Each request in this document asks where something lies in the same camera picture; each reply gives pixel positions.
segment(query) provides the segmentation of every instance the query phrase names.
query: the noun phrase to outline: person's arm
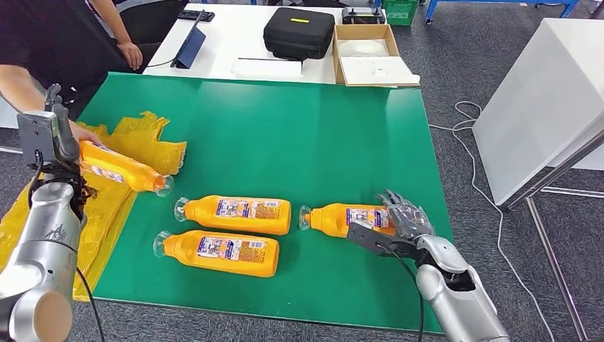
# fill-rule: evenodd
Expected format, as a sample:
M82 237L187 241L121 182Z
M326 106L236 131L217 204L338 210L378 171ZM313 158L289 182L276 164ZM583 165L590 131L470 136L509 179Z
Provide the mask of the person's arm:
M118 9L115 8L113 1L111 0L90 0L95 10L101 19L109 26L111 32L118 41L118 48L126 57L128 65L133 69L137 70L142 64L142 53L138 46L132 43L128 32L124 26L124 22L118 13Z
M38 91L27 69L20 66L0 64L0 93L17 110L43 110L44 96ZM90 140L101 144L95 133L69 120L71 132L76 140Z

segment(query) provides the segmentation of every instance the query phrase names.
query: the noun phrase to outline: green crate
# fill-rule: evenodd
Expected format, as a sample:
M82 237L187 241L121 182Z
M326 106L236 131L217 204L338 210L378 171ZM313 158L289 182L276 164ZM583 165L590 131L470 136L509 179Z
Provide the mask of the green crate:
M386 22L393 26L409 26L415 14L418 0L384 0L382 8L386 10Z

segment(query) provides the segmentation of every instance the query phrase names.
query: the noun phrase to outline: orange bottle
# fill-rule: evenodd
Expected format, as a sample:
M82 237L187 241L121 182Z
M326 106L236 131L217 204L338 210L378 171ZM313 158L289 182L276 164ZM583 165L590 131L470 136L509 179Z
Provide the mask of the orange bottle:
M174 216L177 221L191 219L206 227L284 235L289 232L291 204L269 198L210 195L189 201L181 197Z
M350 222L355 219L369 222L378 232L395 234L386 207L380 205L334 203L320 209L304 205L300 208L298 225L302 230L312 228L332 237L346 237Z
M160 175L149 165L91 141L80 141L80 165L99 176L125 182L136 192L153 191L157 196L164 197L174 186L172 176Z
M279 243L266 237L201 230L180 235L161 232L155 237L153 252L187 266L268 278L277 270Z

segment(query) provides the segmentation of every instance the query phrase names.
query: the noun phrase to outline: white desk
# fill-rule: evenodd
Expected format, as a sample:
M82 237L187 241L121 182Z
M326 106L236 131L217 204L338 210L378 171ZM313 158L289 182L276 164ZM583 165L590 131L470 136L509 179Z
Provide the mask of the white desk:
M604 130L604 21L544 19L474 125L504 203ZM604 170L604 147L574 167Z
M185 9L214 12L209 23L197 27L207 36L190 69L170 68L170 64L146 68L144 75L217 78L227 80L291 81L309 83L335 83L331 46L324 58L307 59L302 64L302 76L269 78L266 76L241 76L232 73L233 62L238 58L273 58L264 47L264 26L277 10L277 6L188 4ZM342 23L342 9L304 8L333 14L335 23ZM177 20L149 65L170 61L176 56L193 22Z
M17 111L0 96L0 128L17 128Z

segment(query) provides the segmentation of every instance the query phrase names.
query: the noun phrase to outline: black carrying case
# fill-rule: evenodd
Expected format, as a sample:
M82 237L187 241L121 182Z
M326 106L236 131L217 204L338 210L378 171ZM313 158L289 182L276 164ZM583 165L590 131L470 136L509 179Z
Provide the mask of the black carrying case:
M334 25L332 14L280 7L264 27L264 45L277 58L321 59L331 43Z

